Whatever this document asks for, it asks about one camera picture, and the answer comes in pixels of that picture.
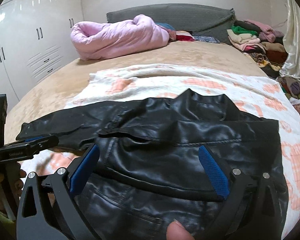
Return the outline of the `right hand thumb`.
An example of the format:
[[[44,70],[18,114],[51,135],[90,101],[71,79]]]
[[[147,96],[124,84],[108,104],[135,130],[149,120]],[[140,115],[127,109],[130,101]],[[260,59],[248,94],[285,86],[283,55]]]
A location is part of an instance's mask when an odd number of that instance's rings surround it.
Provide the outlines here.
[[[183,225],[177,221],[173,220],[169,224],[166,230],[167,240],[194,240],[194,237],[183,227]]]

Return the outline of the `left hand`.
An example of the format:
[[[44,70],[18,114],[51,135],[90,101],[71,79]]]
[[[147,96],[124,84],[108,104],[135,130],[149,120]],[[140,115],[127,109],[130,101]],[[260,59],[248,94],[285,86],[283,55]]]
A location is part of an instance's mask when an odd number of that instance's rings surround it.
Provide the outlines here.
[[[18,162],[0,164],[0,211],[16,216],[26,172]]]

